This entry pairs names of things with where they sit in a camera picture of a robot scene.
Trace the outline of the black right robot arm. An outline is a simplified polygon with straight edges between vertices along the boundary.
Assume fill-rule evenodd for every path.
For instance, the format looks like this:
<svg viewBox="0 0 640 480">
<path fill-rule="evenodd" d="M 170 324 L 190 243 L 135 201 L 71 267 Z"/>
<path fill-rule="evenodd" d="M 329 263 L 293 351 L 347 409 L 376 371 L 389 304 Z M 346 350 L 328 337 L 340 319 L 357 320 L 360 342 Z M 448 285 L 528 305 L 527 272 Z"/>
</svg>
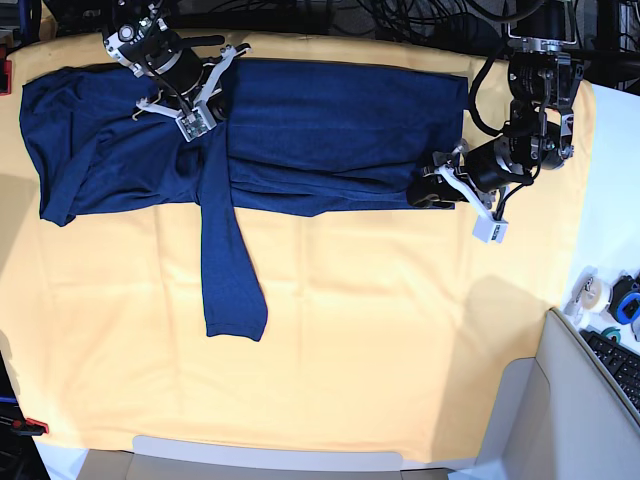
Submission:
<svg viewBox="0 0 640 480">
<path fill-rule="evenodd" d="M 228 44 L 222 35 L 182 37 L 166 23 L 168 14 L 162 1 L 114 1 L 103 45 L 135 77 L 158 87 L 153 99 L 136 102 L 132 118 L 168 117 L 192 140 L 226 119 L 221 77 L 251 46 Z"/>
</svg>

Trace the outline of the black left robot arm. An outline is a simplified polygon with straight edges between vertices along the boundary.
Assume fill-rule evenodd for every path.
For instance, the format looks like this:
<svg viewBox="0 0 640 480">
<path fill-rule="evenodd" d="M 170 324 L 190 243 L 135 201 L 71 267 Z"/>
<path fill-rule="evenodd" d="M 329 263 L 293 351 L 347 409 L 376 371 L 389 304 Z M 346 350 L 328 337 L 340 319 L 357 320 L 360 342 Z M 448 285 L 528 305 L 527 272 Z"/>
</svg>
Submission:
<svg viewBox="0 0 640 480">
<path fill-rule="evenodd" d="M 415 208 L 452 208 L 479 202 L 500 221 L 508 200 L 532 185 L 544 170 L 556 170 L 574 154 L 573 104 L 584 75 L 583 62 L 567 46 L 576 41 L 576 18 L 567 1 L 519 1 L 498 17 L 506 31 L 472 81 L 468 106 L 473 124 L 490 141 L 450 153 L 436 152 L 406 190 Z M 512 100 L 499 129 L 480 116 L 477 95 L 495 61 L 508 60 Z"/>
</svg>

